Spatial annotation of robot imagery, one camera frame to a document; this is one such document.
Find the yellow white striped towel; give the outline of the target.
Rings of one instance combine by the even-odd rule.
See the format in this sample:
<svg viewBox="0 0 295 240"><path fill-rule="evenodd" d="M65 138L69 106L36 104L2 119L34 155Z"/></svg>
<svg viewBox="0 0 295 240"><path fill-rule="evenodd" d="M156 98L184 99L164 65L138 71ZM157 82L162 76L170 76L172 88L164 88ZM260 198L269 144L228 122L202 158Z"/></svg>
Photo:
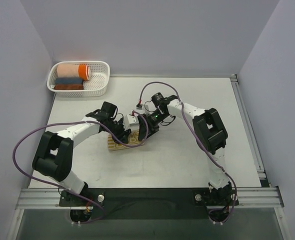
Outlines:
<svg viewBox="0 0 295 240"><path fill-rule="evenodd" d="M144 141L139 140L139 130L134 130L131 132L128 136L128 143L129 146L125 146L124 144L120 144L118 142L115 142L113 140L113 137L111 134L107 136L107 149L110 152L113 151L120 151L120 150L125 150L125 149L130 149L133 148L136 145L143 145Z"/></svg>

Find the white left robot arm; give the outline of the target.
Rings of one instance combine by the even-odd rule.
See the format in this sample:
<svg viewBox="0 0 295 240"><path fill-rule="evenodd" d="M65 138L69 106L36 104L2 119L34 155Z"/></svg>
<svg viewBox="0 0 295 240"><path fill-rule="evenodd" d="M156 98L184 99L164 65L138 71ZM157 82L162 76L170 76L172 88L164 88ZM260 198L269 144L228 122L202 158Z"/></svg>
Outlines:
<svg viewBox="0 0 295 240"><path fill-rule="evenodd" d="M117 114L117 106L105 101L100 109L86 114L80 124L58 132L46 131L37 147L33 170L71 191L70 199L77 206L85 205L88 199L94 201L88 184L72 171L74 148L101 132L111 132L115 140L128 144L132 130L129 124L124 124L123 117L115 120Z"/></svg>

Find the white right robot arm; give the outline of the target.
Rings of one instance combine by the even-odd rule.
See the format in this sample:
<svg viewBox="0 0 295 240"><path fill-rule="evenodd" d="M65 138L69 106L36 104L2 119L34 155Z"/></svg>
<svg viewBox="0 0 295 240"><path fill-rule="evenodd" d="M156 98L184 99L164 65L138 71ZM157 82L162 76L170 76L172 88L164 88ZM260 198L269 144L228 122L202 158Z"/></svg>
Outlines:
<svg viewBox="0 0 295 240"><path fill-rule="evenodd" d="M188 103L182 103L176 95L163 97L156 93L151 97L155 110L147 110L143 117L138 118L138 140L151 137L159 131L160 124L168 117L180 118L185 121L199 148L207 156L209 172L209 190L201 197L210 206L230 205L235 192L232 181L226 175L225 147L228 133L218 111L214 108L197 108Z"/></svg>

